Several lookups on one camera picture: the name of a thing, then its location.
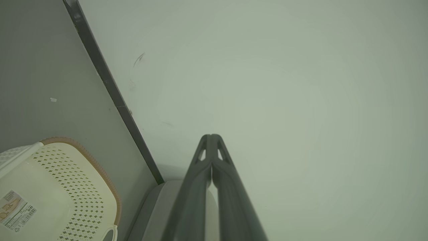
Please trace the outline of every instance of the product label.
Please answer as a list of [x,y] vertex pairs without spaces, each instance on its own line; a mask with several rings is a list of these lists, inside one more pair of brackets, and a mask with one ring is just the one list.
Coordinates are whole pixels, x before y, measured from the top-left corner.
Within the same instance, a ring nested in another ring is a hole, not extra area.
[[0,224],[19,233],[36,211],[33,205],[11,190],[0,199]]

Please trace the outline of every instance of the floor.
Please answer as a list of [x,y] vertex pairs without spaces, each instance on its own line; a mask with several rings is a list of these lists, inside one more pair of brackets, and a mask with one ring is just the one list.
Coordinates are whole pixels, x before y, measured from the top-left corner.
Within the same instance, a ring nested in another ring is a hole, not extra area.
[[0,152],[52,136],[80,142],[119,192],[118,240],[126,240],[156,182],[64,4],[2,1],[0,13]]

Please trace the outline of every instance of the white plastic basket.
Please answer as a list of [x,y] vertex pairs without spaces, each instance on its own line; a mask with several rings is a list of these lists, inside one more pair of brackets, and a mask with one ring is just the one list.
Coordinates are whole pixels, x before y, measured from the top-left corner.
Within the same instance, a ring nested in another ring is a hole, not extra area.
[[98,241],[113,230],[120,199],[79,143],[54,137],[0,154],[0,240]]

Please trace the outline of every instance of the white wall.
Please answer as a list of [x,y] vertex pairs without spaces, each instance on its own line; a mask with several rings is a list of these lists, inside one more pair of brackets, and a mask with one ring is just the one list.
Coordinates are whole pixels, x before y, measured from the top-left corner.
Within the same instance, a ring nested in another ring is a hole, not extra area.
[[118,241],[126,240],[156,182],[64,4],[0,1],[0,33],[0,152],[52,136],[80,142],[118,190]]
[[428,240],[426,2],[81,5],[167,180],[218,133],[271,241]]

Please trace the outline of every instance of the wall mark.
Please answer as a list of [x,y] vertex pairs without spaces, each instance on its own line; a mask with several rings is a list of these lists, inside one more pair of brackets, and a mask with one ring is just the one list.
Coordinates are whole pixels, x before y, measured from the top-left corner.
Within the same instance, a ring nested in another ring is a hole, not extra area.
[[129,79],[129,91],[135,91],[136,88],[137,85],[134,83],[134,81],[132,81],[132,79]]
[[133,68],[135,67],[135,64],[137,63],[137,62],[140,62],[141,61],[141,59],[143,58],[143,56],[145,55],[146,53],[144,52],[144,53],[142,53],[138,58],[137,58],[137,60],[134,62],[134,66],[132,66]]
[[171,123],[171,122],[169,122],[169,121],[162,121],[162,123],[163,124],[166,124],[166,125],[168,125],[168,126],[170,126],[170,127],[173,127],[174,125]]

